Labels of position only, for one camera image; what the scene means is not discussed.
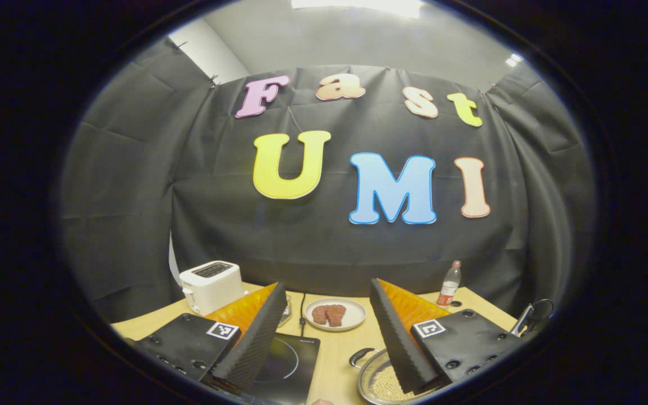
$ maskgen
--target wooden table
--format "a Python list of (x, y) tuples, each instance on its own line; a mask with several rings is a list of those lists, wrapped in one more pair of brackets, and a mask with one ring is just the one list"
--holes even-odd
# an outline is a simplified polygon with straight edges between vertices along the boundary
[[(249, 292), (254, 292), (262, 287), (245, 282), (244, 288)], [(277, 331), (283, 334), (299, 336), (301, 334), (299, 307), (302, 303), (303, 294), (300, 292), (286, 292), (286, 294), (291, 297), (292, 315)], [(439, 292), (430, 292), (419, 296), (434, 303), (439, 297)], [(328, 298), (328, 296), (307, 294), (304, 298), (304, 308), (314, 300), (321, 298)], [(347, 299), (362, 304), (367, 310), (367, 318), (361, 325), (349, 331), (324, 331), (309, 323), (304, 326), (304, 336), (306, 338), (321, 339), (307, 405), (319, 398), (330, 400), (334, 405), (367, 404), (358, 394), (357, 379), (359, 369), (349, 365), (349, 357), (362, 348), (385, 348), (384, 339), (381, 337), (379, 324), (376, 322), (376, 316), (368, 298), (347, 297)], [(484, 298), (479, 297), (466, 287), (458, 288), (454, 299), (461, 302), (461, 306), (450, 308), (450, 312), (471, 308), (506, 330), (511, 329), (516, 322), (514, 317), (484, 300)], [(186, 300), (180, 300), (172, 305), (167, 305), (164, 308), (128, 321), (113, 323), (111, 326), (124, 338), (140, 340), (182, 313), (194, 314), (188, 307)], [(361, 359), (360, 365), (363, 366), (366, 359), (372, 354), (368, 354), (364, 359)]]

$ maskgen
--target ceiling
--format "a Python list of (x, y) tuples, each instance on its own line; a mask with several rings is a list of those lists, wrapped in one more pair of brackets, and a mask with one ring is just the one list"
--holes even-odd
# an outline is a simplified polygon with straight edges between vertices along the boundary
[(352, 64), (390, 66), (488, 89), (511, 67), (512, 49), (482, 26), (430, 3), (418, 19), (357, 7), (291, 8), (243, 0), (203, 16), (250, 74)]

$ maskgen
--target ceiling light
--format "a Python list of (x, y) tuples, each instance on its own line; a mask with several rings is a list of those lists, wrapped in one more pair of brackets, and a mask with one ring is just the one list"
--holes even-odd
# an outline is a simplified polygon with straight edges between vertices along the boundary
[(291, 8), (363, 7), (419, 18), (420, 0), (291, 0)]

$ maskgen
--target foam letter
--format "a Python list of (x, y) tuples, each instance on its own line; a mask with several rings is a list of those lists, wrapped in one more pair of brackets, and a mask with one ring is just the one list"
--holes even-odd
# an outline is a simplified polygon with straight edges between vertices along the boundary
[(492, 208), (484, 198), (484, 183), (482, 181), (484, 163), (476, 158), (458, 158), (454, 164), (461, 170), (461, 176), (463, 176), (465, 203), (461, 207), (461, 215), (468, 218), (481, 218), (489, 215)]
[(409, 108), (409, 111), (422, 117), (434, 118), (439, 115), (437, 106), (432, 103), (434, 97), (427, 92), (427, 90), (417, 89), (416, 87), (404, 87), (402, 90), (404, 97), (404, 105)]
[(365, 95), (367, 90), (359, 84), (359, 77), (354, 74), (332, 74), (319, 82), (322, 87), (317, 90), (319, 100), (336, 100), (339, 97), (356, 99)]
[(467, 100), (463, 93), (447, 95), (447, 99), (454, 102), (454, 107), (457, 108), (457, 115), (460, 116), (463, 122), (473, 127), (482, 126), (482, 119), (475, 117), (474, 114), (471, 113), (471, 109), (476, 108), (476, 103), (472, 100)]
[(402, 214), (406, 223), (433, 223), (437, 213), (431, 208), (431, 171), (437, 165), (425, 156), (411, 156), (404, 164), (399, 179), (386, 166), (380, 154), (353, 154), (350, 159), (359, 172), (357, 210), (349, 215), (352, 223), (371, 224), (379, 221), (374, 210), (378, 198), (386, 220), (394, 222), (409, 197), (409, 206)]
[(247, 83), (248, 90), (244, 97), (244, 103), (241, 105), (241, 110), (237, 111), (234, 116), (244, 118), (263, 113), (267, 108), (262, 105), (262, 99), (272, 102), (277, 97), (278, 87), (288, 84), (288, 76), (271, 77)]
[(278, 176), (281, 146), (289, 141), (284, 133), (262, 135), (254, 140), (254, 187), (269, 198), (292, 200), (303, 197), (317, 188), (322, 174), (324, 142), (331, 134), (323, 130), (310, 130), (299, 134), (304, 144), (304, 163), (296, 179), (282, 179)]

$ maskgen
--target blue letter m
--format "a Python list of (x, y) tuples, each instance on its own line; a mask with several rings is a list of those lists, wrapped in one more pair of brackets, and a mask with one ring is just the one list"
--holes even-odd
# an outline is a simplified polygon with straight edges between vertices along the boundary
[(394, 222), (409, 197), (409, 206), (402, 214), (406, 223), (433, 223), (437, 214), (431, 209), (431, 171), (436, 164), (425, 156), (407, 159), (399, 179), (386, 166), (380, 154), (353, 154), (350, 160), (359, 172), (357, 210), (349, 215), (352, 223), (370, 224), (379, 221), (374, 210), (378, 198), (386, 220)]

